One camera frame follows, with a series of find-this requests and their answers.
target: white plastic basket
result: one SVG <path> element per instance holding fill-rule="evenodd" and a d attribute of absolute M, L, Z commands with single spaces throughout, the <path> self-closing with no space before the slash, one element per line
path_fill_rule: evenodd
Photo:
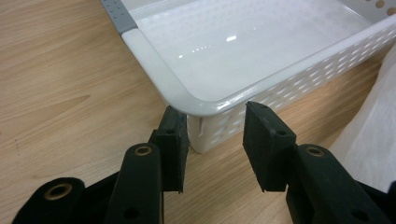
<path fill-rule="evenodd" d="M 121 36 L 205 152 L 243 130 L 245 102 L 278 110 L 396 37 L 395 0 L 123 1 Z"/>

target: screw hole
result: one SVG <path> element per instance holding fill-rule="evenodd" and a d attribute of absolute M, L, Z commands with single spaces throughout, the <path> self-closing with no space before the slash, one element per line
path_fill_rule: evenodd
<path fill-rule="evenodd" d="M 316 147 L 308 147 L 308 148 L 306 149 L 306 151 L 307 151 L 309 154 L 311 154 L 312 156 L 316 156 L 316 157 L 322 157 L 322 156 L 324 156 L 324 152 L 323 152 L 321 149 L 316 148 Z"/>
<path fill-rule="evenodd" d="M 284 132 L 284 131 L 276 131 L 276 133 L 279 134 L 279 135 L 285 135 L 286 134 L 286 132 Z"/>
<path fill-rule="evenodd" d="M 134 219 L 137 218 L 140 215 L 139 211 L 137 209 L 130 207 L 125 210 L 124 212 L 124 217 L 127 219 Z"/>
<path fill-rule="evenodd" d="M 369 216 L 367 216 L 367 213 L 364 211 L 361 211 L 358 208 L 353 208 L 352 211 L 350 212 L 352 216 L 360 221 L 367 222 L 370 220 Z"/>
<path fill-rule="evenodd" d="M 151 147 L 139 147 L 134 150 L 134 154 L 136 156 L 147 156 L 152 151 Z"/>
<path fill-rule="evenodd" d="M 72 191 L 73 186 L 69 183 L 58 184 L 44 194 L 44 198 L 48 201 L 55 201 L 61 199 Z"/>

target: perforated basket side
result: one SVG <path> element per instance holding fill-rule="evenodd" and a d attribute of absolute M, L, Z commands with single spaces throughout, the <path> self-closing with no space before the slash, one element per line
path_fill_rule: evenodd
<path fill-rule="evenodd" d="M 395 38 L 396 25 L 391 25 L 263 91 L 251 98 L 250 101 L 268 105 L 277 111 L 362 63 L 376 51 L 393 43 Z M 212 117 L 189 116 L 188 123 L 192 147 L 201 153 L 208 151 L 243 131 L 244 119 L 245 103 L 236 105 L 232 109 Z"/>
<path fill-rule="evenodd" d="M 396 13 L 395 0 L 339 0 L 367 21 L 376 23 Z"/>

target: wood grain surface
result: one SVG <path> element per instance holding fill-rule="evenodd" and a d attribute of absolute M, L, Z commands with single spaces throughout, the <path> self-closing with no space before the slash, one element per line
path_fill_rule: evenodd
<path fill-rule="evenodd" d="M 165 105 L 99 0 L 0 1 L 0 222 L 62 176 L 86 186 L 120 169 Z M 298 143 L 328 147 L 359 110 L 385 51 L 279 112 Z M 261 193 L 242 134 L 190 151 L 165 223 L 291 223 L 284 193 Z"/>

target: white paper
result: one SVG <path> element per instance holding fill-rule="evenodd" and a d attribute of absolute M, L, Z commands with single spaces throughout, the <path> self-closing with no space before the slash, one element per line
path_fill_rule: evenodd
<path fill-rule="evenodd" d="M 330 151 L 360 182 L 388 192 L 396 180 L 396 46 L 356 117 Z"/>

